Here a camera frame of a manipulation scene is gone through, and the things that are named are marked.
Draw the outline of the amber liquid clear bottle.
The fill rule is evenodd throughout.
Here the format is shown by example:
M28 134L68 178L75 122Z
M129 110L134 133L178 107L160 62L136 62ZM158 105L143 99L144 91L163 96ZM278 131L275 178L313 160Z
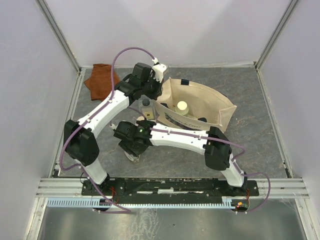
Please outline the amber liquid clear bottle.
M124 152L126 157L132 162L132 163L138 163L140 160L140 154L136 154L134 152L131 151L125 151Z

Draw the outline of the cream canvas tote bag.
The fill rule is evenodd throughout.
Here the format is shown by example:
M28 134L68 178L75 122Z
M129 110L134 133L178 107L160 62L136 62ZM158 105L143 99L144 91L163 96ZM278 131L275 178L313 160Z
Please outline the cream canvas tote bag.
M169 78L162 88L162 95L154 101L157 120L172 128L207 131L217 127L225 132L237 108L217 90L186 79ZM179 101L187 103L187 115L175 112Z

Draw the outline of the pale green lotion bottle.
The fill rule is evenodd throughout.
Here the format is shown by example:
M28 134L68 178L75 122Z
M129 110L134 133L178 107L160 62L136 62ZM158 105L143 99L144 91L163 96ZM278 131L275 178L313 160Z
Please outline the pale green lotion bottle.
M180 114L182 116L186 116L189 113L189 107L185 101L179 101L176 104L174 110L177 114Z

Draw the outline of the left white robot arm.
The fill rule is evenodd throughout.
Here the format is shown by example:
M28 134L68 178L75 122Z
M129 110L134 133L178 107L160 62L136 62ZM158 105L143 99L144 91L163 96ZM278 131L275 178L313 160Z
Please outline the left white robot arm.
M107 172L98 160L100 153L96 138L112 119L122 110L147 96L155 100L162 93L164 75L168 67L163 63L149 66L137 63L131 74L114 87L114 92L94 110L77 121L68 120L64 125L63 152L74 159L94 181L93 190L99 195L110 191Z

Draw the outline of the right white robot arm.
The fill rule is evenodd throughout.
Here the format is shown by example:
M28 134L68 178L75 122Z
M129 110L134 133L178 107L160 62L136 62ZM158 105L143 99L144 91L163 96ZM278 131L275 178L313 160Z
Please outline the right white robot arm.
M115 127L114 136L120 139L119 146L129 158L135 160L150 146L169 146L198 153L204 156L205 165L220 171L226 178L229 191L236 196L247 190L244 171L236 164L230 142L217 127L209 130L187 130L172 128L148 120L135 124L121 121Z

